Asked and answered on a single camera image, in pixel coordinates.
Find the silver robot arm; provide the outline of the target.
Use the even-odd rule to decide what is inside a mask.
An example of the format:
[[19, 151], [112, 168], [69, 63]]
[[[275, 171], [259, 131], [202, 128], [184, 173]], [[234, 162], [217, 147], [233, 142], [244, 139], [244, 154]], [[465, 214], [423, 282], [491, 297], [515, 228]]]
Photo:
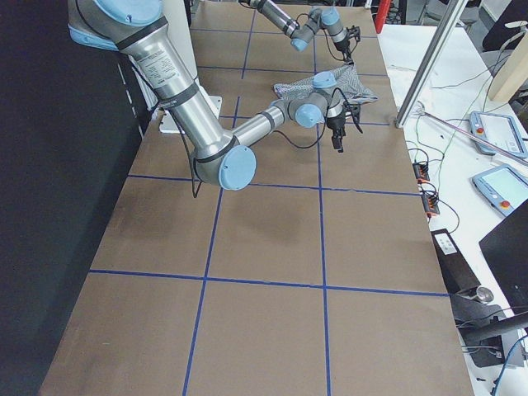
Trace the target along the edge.
[[131, 56], [161, 107], [168, 111], [194, 146], [191, 175], [237, 191], [253, 179], [257, 160], [251, 145], [289, 120], [304, 128], [323, 121], [332, 145], [343, 150], [344, 96], [330, 72], [313, 79], [313, 90], [300, 99], [274, 101], [234, 130], [226, 130], [168, 36], [169, 23], [159, 1], [70, 1], [68, 28], [73, 41]]
[[333, 45], [342, 54], [342, 57], [340, 59], [337, 58], [329, 50], [330, 55], [344, 64], [354, 64], [352, 53], [356, 47], [351, 48], [351, 40], [354, 40], [356, 45], [361, 41], [361, 29], [358, 26], [345, 27], [335, 7], [313, 8], [307, 14], [306, 22], [300, 25], [296, 19], [289, 16], [273, 1], [239, 1], [239, 3], [246, 8], [260, 12], [284, 35], [290, 38], [290, 44], [297, 51], [304, 51], [309, 42], [322, 31], [326, 40], [331, 38]]

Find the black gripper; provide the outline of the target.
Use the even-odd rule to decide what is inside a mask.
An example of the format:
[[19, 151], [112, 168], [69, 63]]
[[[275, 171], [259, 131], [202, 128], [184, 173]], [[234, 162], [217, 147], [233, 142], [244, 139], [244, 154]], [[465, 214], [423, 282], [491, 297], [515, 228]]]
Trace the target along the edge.
[[346, 117], [344, 115], [328, 117], [328, 128], [332, 130], [332, 146], [339, 153], [344, 152], [342, 138], [346, 136], [345, 124]]
[[354, 60], [351, 57], [351, 43], [350, 40], [345, 38], [337, 43], [337, 50], [343, 55], [343, 62], [346, 65], [353, 65]]

